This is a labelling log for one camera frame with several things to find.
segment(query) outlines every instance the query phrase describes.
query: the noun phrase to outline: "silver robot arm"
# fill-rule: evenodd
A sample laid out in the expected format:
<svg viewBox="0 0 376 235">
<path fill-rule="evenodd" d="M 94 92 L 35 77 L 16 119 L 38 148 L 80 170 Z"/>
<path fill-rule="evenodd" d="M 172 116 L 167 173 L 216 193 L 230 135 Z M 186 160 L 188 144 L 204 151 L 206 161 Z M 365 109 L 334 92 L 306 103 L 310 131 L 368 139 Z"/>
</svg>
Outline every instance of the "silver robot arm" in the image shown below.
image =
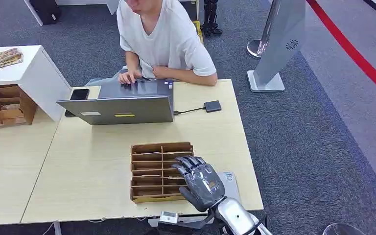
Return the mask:
<svg viewBox="0 0 376 235">
<path fill-rule="evenodd" d="M 212 218 L 224 223 L 222 234 L 253 235 L 259 230 L 262 235 L 272 235 L 268 229 L 233 198 L 227 198 L 224 185 L 214 168 L 200 157 L 178 157 L 174 164 L 184 177 L 188 189 L 180 187 L 180 193 L 200 212 L 208 210 L 205 220 L 176 225 L 200 229 Z"/>
<path fill-rule="evenodd" d="M 257 217 L 248 213 L 234 198 L 225 198 L 215 210 L 215 217 L 227 225 L 223 231 L 225 234 L 253 235 L 255 230 L 259 230 L 262 235 L 272 235 Z"/>
</svg>

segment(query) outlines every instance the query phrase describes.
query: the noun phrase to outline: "speaker grille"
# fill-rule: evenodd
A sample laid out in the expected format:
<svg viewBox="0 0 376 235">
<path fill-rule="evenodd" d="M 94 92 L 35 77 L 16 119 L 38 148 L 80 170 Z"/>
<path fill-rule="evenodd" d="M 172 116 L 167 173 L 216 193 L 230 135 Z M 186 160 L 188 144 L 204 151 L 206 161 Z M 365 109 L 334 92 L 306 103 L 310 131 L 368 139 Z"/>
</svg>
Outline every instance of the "speaker grille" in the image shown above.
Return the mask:
<svg viewBox="0 0 376 235">
<path fill-rule="evenodd" d="M 288 50 L 293 50 L 293 49 L 295 49 L 298 45 L 299 45 L 299 41 L 296 40 L 296 39 L 293 39 L 293 40 L 290 40 L 290 41 L 286 44 L 286 49 L 288 49 Z"/>
</svg>

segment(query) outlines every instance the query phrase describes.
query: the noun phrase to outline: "black phone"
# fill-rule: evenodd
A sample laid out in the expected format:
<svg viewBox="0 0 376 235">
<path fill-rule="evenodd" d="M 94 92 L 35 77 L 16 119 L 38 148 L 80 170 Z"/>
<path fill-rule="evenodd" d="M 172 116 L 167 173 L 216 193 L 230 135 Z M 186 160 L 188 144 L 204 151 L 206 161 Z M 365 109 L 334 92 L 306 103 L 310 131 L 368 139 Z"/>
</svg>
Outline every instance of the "black phone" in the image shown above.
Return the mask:
<svg viewBox="0 0 376 235">
<path fill-rule="evenodd" d="M 82 99 L 87 99 L 89 96 L 89 89 L 76 89 L 72 92 L 70 100 L 82 100 Z M 66 113 L 64 114 L 66 117 L 75 117 L 75 115 L 66 110 Z"/>
</svg>

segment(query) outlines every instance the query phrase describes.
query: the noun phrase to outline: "red line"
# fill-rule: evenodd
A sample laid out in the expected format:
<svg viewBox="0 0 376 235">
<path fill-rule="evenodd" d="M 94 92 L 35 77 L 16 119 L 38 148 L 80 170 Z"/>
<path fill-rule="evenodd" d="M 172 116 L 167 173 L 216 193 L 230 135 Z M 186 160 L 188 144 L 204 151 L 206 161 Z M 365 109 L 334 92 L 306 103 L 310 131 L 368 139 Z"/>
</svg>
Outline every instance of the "red line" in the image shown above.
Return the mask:
<svg viewBox="0 0 376 235">
<path fill-rule="evenodd" d="M 354 62 L 364 71 L 364 73 L 376 84 L 376 69 L 359 53 L 351 42 L 342 34 L 339 28 L 332 22 L 325 11 L 316 0 L 306 0 L 315 11 L 316 15 L 324 23 L 325 27 L 332 34 L 335 40 L 341 45 L 344 51 L 354 60 Z"/>
</svg>

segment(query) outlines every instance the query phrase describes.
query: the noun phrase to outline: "carpet floor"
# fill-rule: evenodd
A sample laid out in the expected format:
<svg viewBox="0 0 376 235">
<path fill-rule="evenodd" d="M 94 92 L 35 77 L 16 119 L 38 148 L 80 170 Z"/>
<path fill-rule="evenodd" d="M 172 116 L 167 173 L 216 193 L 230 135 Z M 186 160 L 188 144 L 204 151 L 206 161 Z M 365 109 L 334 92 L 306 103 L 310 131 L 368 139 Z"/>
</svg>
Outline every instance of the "carpet floor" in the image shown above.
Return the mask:
<svg viewBox="0 0 376 235">
<path fill-rule="evenodd" d="M 221 37 L 205 46 L 219 78 L 233 80 L 249 150 L 274 235 L 320 234 L 346 222 L 376 234 L 376 173 L 305 58 L 280 72 L 286 90 L 253 94 L 246 71 L 256 66 L 245 45 L 260 37 L 266 0 L 220 1 Z M 115 16 L 104 5 L 64 6 L 55 25 L 38 27 L 18 1 L 0 0 L 0 46 L 43 45 L 72 86 L 114 75 L 123 65 Z M 0 234 L 42 234 L 49 224 L 3 225 Z M 61 224 L 64 235 L 144 234 L 135 219 Z M 208 226 L 196 234 L 216 234 Z"/>
</svg>

